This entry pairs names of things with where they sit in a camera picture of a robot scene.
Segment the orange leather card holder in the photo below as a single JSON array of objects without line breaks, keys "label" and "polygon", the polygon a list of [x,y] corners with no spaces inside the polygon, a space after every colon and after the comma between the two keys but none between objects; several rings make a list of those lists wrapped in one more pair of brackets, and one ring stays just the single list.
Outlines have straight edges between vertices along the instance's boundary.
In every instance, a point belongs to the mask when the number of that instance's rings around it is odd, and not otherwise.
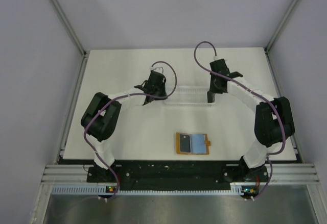
[{"label": "orange leather card holder", "polygon": [[208,139],[207,134],[188,134],[191,136],[191,152],[190,153],[181,153],[179,151],[179,133],[177,132],[175,135],[175,151],[176,154],[179,155],[209,155],[209,148],[211,146],[211,142]]}]

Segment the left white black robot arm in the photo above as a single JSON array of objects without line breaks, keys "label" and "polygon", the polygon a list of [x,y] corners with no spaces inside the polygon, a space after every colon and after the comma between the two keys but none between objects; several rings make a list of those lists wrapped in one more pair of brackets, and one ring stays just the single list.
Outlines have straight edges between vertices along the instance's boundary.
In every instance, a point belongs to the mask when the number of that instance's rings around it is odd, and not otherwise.
[{"label": "left white black robot arm", "polygon": [[94,165],[89,168],[87,182],[111,182],[116,179],[112,142],[119,116],[125,111],[167,99],[166,77],[151,71],[147,80],[132,89],[115,94],[113,98],[96,93],[81,119],[83,137],[95,153]]}]

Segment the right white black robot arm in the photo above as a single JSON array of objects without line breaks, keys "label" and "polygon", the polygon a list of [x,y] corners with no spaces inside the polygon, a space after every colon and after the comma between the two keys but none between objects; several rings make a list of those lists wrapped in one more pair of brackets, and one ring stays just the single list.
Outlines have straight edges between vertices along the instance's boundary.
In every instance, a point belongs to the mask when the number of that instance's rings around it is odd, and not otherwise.
[{"label": "right white black robot arm", "polygon": [[286,146],[288,137],[295,133],[295,126],[289,100],[273,97],[251,85],[239,72],[230,72],[224,59],[210,64],[210,86],[207,101],[212,103],[216,94],[230,94],[242,101],[254,112],[255,140],[249,150],[239,159],[237,166],[224,169],[227,182],[254,181],[256,176],[266,172],[264,164],[268,156],[277,154]]}]

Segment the clear plastic card tray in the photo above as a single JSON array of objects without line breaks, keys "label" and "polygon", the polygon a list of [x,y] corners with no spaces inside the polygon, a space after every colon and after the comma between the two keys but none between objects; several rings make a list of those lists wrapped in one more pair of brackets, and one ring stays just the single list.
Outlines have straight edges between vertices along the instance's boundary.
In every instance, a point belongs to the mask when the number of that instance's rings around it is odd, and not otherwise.
[{"label": "clear plastic card tray", "polygon": [[212,106],[208,101],[208,88],[201,86],[178,86],[171,96],[163,101],[168,106]]}]

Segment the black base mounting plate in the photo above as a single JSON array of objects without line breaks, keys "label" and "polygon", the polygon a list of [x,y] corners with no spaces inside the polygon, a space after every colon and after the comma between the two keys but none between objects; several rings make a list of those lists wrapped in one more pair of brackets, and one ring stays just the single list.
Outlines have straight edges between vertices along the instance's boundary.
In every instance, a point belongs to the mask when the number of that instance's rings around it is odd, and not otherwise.
[{"label": "black base mounting plate", "polygon": [[[111,170],[119,183],[120,190],[229,190],[224,179],[226,167],[237,166],[238,161],[195,161],[195,160],[116,160]],[[254,181],[234,181],[257,185],[268,180],[268,170],[256,176]]]}]

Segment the aluminium front rail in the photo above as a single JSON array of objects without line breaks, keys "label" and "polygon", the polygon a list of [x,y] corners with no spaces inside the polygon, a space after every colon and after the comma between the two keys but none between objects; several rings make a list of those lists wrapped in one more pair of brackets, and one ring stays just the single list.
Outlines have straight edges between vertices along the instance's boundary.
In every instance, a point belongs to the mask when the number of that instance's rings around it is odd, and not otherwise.
[{"label": "aluminium front rail", "polygon": [[[41,182],[43,184],[73,184],[86,183],[89,165],[47,165]],[[273,164],[272,185],[306,185],[318,184],[314,164]]]}]

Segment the right aluminium frame post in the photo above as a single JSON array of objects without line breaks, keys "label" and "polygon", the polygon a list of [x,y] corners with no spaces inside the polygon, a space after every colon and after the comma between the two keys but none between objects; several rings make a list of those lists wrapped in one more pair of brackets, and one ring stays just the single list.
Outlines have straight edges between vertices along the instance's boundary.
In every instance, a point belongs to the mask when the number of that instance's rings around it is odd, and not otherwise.
[{"label": "right aluminium frame post", "polygon": [[276,44],[277,40],[279,39],[280,35],[284,31],[284,28],[287,26],[288,22],[290,21],[291,17],[293,16],[295,10],[299,6],[301,0],[291,0],[288,4],[288,7],[283,14],[281,20],[279,21],[276,29],[274,30],[272,36],[270,37],[266,47],[264,48],[265,53],[268,55],[274,45]]}]

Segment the aluminium frame post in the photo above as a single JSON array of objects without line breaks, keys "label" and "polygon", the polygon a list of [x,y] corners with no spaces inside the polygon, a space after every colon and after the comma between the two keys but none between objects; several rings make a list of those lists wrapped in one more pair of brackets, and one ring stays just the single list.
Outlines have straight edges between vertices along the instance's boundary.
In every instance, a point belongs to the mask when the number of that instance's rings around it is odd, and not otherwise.
[{"label": "aluminium frame post", "polygon": [[284,28],[287,26],[288,22],[290,21],[291,17],[293,16],[295,10],[299,6],[301,0],[291,0],[288,4],[288,7],[283,14],[281,20],[279,21],[276,29],[274,30],[272,36],[270,37],[266,47],[264,48],[265,53],[268,55],[274,45],[276,44],[277,40],[279,39],[280,35],[284,31]]},{"label": "aluminium frame post", "polygon": [[86,56],[86,50],[84,49],[81,41],[79,40],[73,26],[71,25],[66,13],[64,12],[63,8],[61,7],[58,0],[49,0],[54,12],[56,13],[58,19],[60,20],[61,24],[63,25],[64,29],[68,37],[71,39],[72,43],[74,44],[75,48],[79,52],[82,57]]}]

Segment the left aluminium frame post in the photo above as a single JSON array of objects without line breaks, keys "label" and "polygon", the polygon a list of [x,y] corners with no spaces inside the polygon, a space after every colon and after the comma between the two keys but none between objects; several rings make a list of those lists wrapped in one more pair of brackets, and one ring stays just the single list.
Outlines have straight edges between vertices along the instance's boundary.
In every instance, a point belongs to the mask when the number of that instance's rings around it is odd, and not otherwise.
[{"label": "left aluminium frame post", "polygon": [[86,56],[86,50],[84,49],[81,41],[79,40],[73,26],[71,25],[66,13],[64,12],[63,8],[61,7],[58,0],[49,0],[54,12],[56,13],[58,19],[60,20],[61,24],[63,25],[64,29],[68,37],[71,39],[72,43],[74,44],[75,48],[79,52],[82,57]]}]

